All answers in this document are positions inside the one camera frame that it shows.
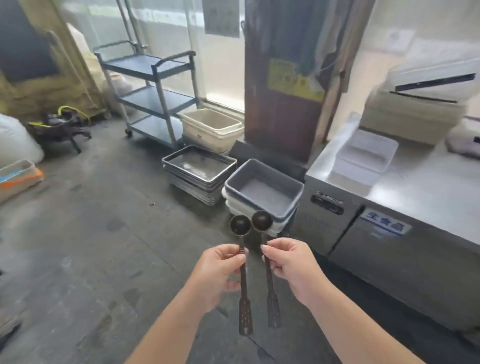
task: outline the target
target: forearm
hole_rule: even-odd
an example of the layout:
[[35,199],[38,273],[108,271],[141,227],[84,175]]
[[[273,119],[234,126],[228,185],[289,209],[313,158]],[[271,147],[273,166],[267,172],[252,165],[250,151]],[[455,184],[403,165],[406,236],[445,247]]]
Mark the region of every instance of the forearm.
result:
[[343,364],[422,363],[330,282],[307,306]]
[[182,289],[125,364],[184,364],[202,316],[192,295]]

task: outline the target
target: person's left hand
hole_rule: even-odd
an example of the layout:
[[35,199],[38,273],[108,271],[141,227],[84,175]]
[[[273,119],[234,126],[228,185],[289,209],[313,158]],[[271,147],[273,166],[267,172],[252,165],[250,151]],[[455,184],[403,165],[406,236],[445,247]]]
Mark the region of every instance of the person's left hand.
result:
[[246,261],[245,254],[238,252],[239,246],[236,244],[214,246],[205,250],[195,265],[183,289],[200,305],[203,313],[216,307],[222,292],[240,289],[239,281],[228,280],[229,275],[239,274],[240,267]]

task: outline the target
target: utility cart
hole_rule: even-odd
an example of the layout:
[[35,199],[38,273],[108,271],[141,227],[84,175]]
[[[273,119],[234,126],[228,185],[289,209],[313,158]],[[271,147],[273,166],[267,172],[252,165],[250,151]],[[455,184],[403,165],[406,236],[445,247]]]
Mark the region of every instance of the utility cart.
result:
[[[109,61],[102,59],[102,55],[99,52],[101,49],[125,43],[130,44],[133,48],[132,55]],[[174,150],[178,149],[178,141],[183,133],[183,126],[178,119],[178,112],[195,104],[197,108],[199,107],[200,99],[198,97],[195,63],[193,60],[195,52],[188,50],[166,58],[158,58],[143,54],[143,49],[130,40],[121,40],[96,47],[94,48],[94,53],[100,62],[115,99],[121,105],[123,116],[127,121],[127,128],[125,129],[127,136],[131,137],[132,131],[135,131],[171,146]],[[178,60],[187,56],[189,58],[188,63]],[[188,70],[192,73],[193,97],[163,89],[161,80]],[[118,95],[108,71],[143,79],[145,80],[145,86],[127,94]],[[130,122],[124,105],[143,111],[148,115]]]

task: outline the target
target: black spoon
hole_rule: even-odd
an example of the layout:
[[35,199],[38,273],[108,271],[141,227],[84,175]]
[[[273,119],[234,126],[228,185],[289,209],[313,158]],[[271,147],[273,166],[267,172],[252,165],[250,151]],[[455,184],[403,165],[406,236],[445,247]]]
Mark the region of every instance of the black spoon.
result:
[[[253,228],[260,232],[262,236],[262,244],[267,244],[267,231],[272,227],[272,216],[266,211],[257,211],[252,216]],[[282,327],[282,316],[280,314],[280,304],[278,297],[275,294],[273,286],[272,270],[270,269],[270,259],[265,256],[265,270],[267,274],[267,313],[268,313],[268,327],[280,328]]]
[[[230,229],[239,237],[239,253],[245,253],[244,236],[250,231],[252,224],[248,217],[244,215],[234,216],[230,221]],[[247,272],[245,264],[240,267],[240,286],[241,297],[239,302],[240,311],[240,335],[249,336],[253,334],[252,310],[250,309],[250,300],[247,294]]]

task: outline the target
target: gray plastic bin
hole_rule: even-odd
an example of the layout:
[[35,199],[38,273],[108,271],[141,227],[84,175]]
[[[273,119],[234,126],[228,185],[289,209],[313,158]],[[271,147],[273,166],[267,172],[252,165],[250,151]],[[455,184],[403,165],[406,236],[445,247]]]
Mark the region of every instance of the gray plastic bin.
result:
[[267,211],[277,222],[284,221],[297,207],[303,187],[303,183],[256,159],[249,159],[225,182],[228,194]]

